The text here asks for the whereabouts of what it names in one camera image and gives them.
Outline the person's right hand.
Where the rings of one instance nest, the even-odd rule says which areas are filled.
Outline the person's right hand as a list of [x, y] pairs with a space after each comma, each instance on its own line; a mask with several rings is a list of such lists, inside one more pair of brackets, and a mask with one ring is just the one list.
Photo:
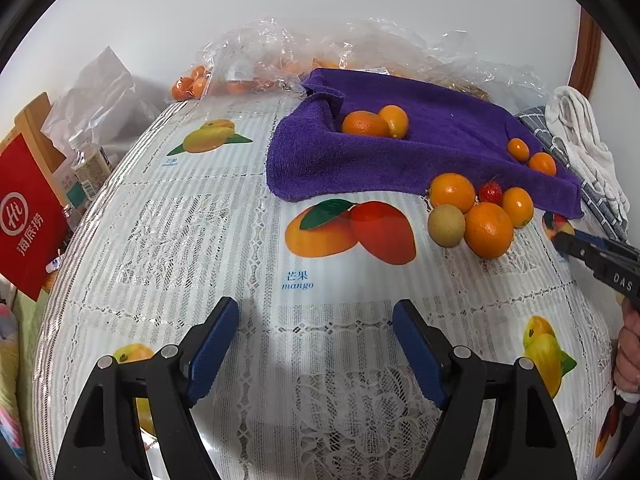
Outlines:
[[614, 368], [615, 385], [625, 392], [639, 392], [639, 315], [634, 308], [623, 313], [624, 324], [617, 337]]

